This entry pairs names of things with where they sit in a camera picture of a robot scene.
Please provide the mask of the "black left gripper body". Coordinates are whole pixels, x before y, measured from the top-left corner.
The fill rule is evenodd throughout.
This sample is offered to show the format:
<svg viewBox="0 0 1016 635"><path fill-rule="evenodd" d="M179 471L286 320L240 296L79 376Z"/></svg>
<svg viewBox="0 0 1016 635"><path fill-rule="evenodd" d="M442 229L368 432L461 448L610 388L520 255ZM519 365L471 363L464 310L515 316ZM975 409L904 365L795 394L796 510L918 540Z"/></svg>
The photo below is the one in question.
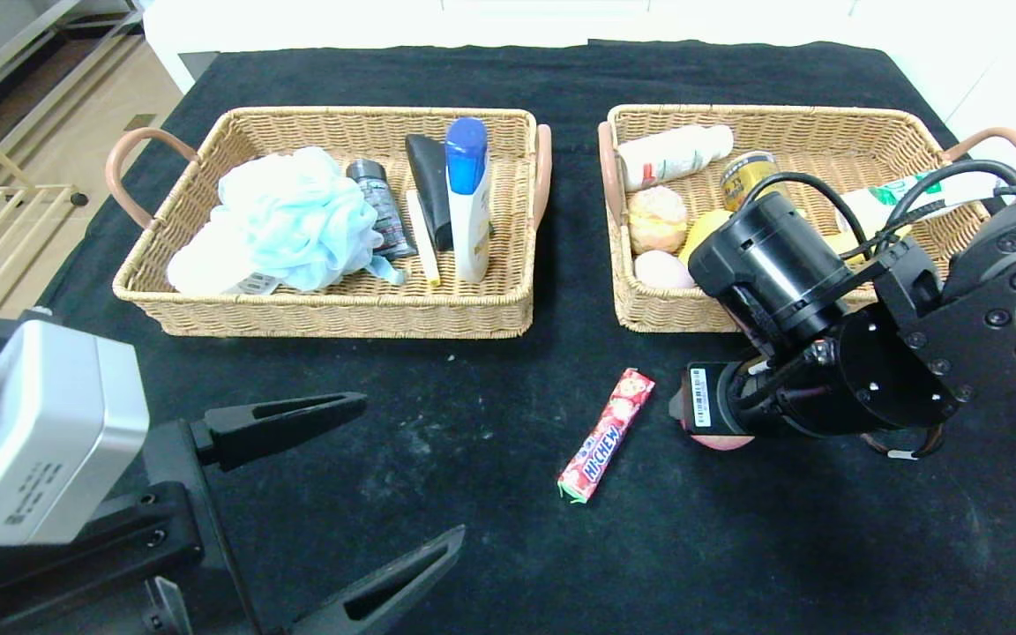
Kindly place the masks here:
<svg viewBox="0 0 1016 635"><path fill-rule="evenodd" d="M262 631L190 427L150 430L136 471L72 542L0 547L0 634Z"/></svg>

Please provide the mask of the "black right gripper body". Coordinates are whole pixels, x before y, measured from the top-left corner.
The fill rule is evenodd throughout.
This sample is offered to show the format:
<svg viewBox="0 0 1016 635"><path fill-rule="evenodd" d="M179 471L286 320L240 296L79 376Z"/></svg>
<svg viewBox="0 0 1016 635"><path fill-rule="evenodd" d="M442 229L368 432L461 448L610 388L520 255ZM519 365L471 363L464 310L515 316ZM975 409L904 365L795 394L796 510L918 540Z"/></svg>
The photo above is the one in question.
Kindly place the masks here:
<svg viewBox="0 0 1016 635"><path fill-rule="evenodd" d="M746 437L734 412L733 382L742 362L690 362L685 370L685 433L690 437Z"/></svg>

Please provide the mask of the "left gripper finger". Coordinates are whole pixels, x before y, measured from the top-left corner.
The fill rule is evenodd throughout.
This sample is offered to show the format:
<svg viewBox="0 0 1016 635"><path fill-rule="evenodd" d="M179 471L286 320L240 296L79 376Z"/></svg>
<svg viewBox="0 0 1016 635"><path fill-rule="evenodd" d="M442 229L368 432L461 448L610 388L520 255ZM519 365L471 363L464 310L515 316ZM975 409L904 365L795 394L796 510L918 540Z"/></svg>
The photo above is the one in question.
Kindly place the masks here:
<svg viewBox="0 0 1016 635"><path fill-rule="evenodd" d="M214 407L190 424L190 433L198 462L228 473L337 430L367 406L366 394L335 392Z"/></svg>
<svg viewBox="0 0 1016 635"><path fill-rule="evenodd" d="M342 588L287 634L387 634L455 566L467 537L464 524L392 560Z"/></svg>

